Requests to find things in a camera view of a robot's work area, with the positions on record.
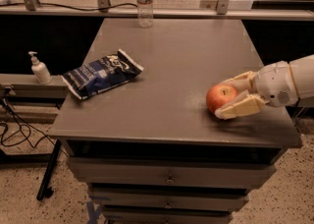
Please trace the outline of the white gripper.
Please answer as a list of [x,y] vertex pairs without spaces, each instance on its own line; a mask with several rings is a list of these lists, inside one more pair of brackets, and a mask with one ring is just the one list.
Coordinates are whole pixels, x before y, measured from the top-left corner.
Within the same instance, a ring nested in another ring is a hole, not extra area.
[[[294,105],[298,95],[294,87],[288,62],[264,66],[257,73],[248,71],[223,81],[240,94],[215,110],[214,115],[223,120],[259,113],[266,104],[272,107]],[[253,88],[257,93],[249,93]]]

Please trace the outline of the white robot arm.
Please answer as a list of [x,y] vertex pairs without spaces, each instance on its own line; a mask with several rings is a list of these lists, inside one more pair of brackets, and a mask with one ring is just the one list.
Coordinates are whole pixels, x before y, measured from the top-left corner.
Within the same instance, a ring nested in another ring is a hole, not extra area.
[[238,95],[214,110],[219,119],[259,113],[264,106],[312,107],[314,98],[314,55],[290,62],[280,61],[248,71],[222,84],[233,86]]

